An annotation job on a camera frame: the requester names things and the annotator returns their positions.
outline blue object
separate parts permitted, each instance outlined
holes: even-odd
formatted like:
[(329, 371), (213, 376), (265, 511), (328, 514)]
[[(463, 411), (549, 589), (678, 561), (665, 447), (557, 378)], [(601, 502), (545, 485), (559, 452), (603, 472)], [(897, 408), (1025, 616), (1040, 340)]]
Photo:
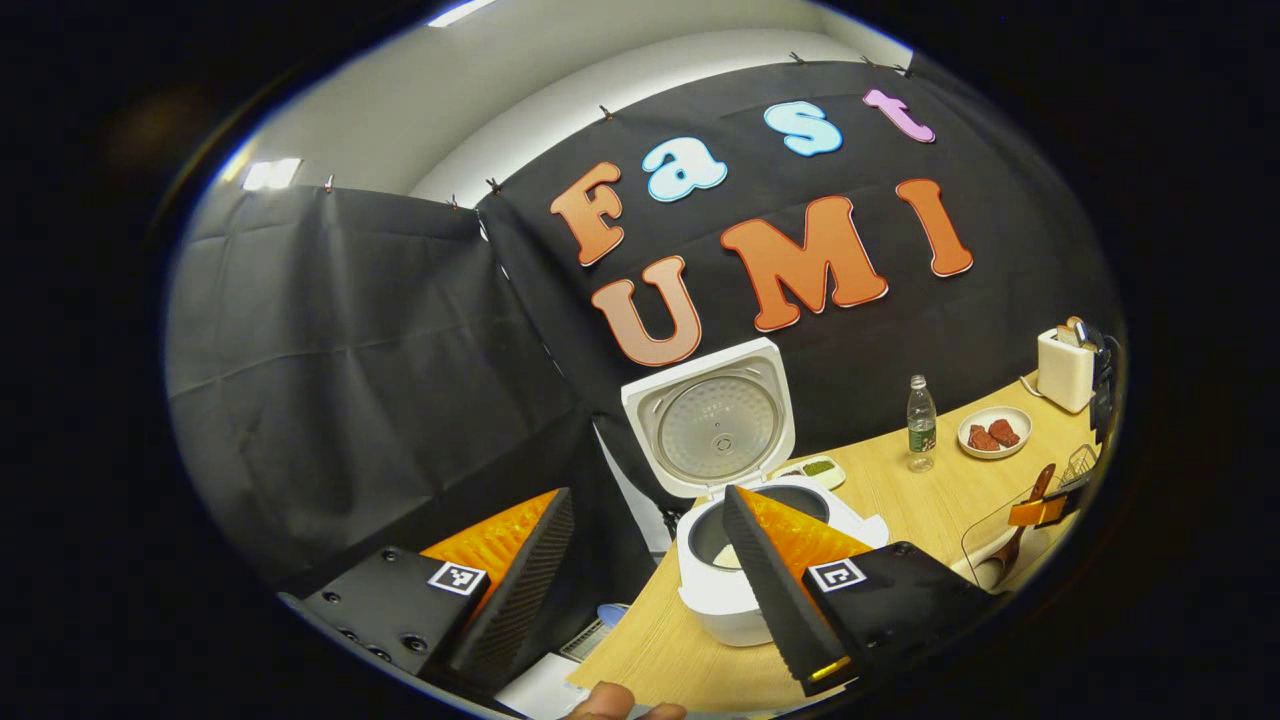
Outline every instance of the blue object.
[(604, 626), (611, 630), (618, 624), (618, 620), (621, 620), (626, 612), (627, 606), (625, 605), (602, 605), (595, 609), (596, 618), (599, 618), (600, 623), (604, 623)]
[(728, 165), (712, 158), (712, 151), (696, 137), (663, 142), (644, 156), (640, 167), (652, 173), (649, 196), (659, 202), (675, 202), (694, 188), (709, 190), (728, 176)]
[(822, 108), (812, 102), (783, 102), (764, 111), (764, 124), (786, 133), (782, 141), (792, 152), (805, 158), (837, 150), (844, 142), (840, 129), (827, 122)]

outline small dish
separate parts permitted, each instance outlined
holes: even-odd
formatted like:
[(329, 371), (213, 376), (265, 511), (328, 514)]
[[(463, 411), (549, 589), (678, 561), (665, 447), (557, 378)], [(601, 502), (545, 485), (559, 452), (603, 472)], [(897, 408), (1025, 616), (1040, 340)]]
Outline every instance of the small dish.
[(840, 466), (840, 462), (836, 462), (826, 455), (817, 455), (804, 462), (796, 462), (794, 465), (787, 465), (786, 468), (780, 468), (774, 470), (771, 479), (777, 480), (787, 475), (803, 475), (810, 478), (827, 489), (836, 489), (845, 482), (845, 469)]
[[(1000, 450), (977, 450), (969, 447), (970, 425), (989, 428), (992, 423), (1001, 418), (1009, 420), (1009, 427), (1018, 433), (1018, 445), (1012, 447), (1001, 447)], [(1027, 438), (1029, 437), (1032, 437), (1032, 416), (1016, 407), (987, 407), (986, 410), (979, 410), (965, 418), (964, 421), (960, 423), (960, 427), (956, 428), (956, 441), (960, 443), (960, 447), (963, 447), (969, 455), (983, 460), (1009, 457), (1021, 450), (1023, 446), (1027, 445)]]

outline ceiling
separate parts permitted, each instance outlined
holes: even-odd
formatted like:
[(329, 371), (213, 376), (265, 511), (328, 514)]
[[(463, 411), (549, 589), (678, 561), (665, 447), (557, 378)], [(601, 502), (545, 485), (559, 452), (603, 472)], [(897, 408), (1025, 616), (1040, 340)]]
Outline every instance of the ceiling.
[(348, 63), (273, 115), (232, 169), (296, 156), (294, 182), (332, 173), (339, 187), (407, 193), (479, 128), (566, 76), (673, 37), (746, 28), (861, 41), (877, 59), (865, 28), (808, 0), (498, 0)]

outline ceiling light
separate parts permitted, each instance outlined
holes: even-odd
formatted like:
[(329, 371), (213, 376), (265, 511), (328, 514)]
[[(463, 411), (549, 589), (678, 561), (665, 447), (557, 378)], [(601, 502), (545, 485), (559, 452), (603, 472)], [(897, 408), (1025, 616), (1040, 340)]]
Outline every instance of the ceiling light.
[(493, 3), (493, 0), (471, 0), (470, 3), (463, 3), (426, 24), (430, 27), (448, 27), (471, 13), (475, 13), (480, 8), (484, 8), (489, 3)]
[(238, 176), (239, 172), (244, 169), (244, 163), (248, 161), (248, 155), (250, 155), (248, 145), (250, 143), (244, 143), (244, 147), (241, 147), (238, 151), (236, 151), (236, 155), (232, 155), (232, 159), (228, 160), (227, 164), (223, 167), (221, 172), (223, 182), (232, 182), (233, 179), (236, 179), (236, 176)]
[(300, 158), (285, 158), (283, 160), (253, 163), (248, 174), (244, 176), (244, 190), (282, 190), (289, 187), (293, 176), (302, 164)]

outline pink letter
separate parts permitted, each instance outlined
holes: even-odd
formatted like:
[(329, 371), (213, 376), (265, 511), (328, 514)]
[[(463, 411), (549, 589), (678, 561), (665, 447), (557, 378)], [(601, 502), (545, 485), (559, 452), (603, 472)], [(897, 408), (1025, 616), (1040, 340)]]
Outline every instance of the pink letter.
[(908, 137), (916, 142), (933, 142), (933, 131), (925, 126), (916, 124), (906, 114), (906, 102), (902, 102), (897, 97), (890, 97), (878, 90), (872, 90), (863, 97), (863, 102), (867, 102), (872, 108), (879, 108), (884, 117), (893, 120), (897, 129), (906, 133)]

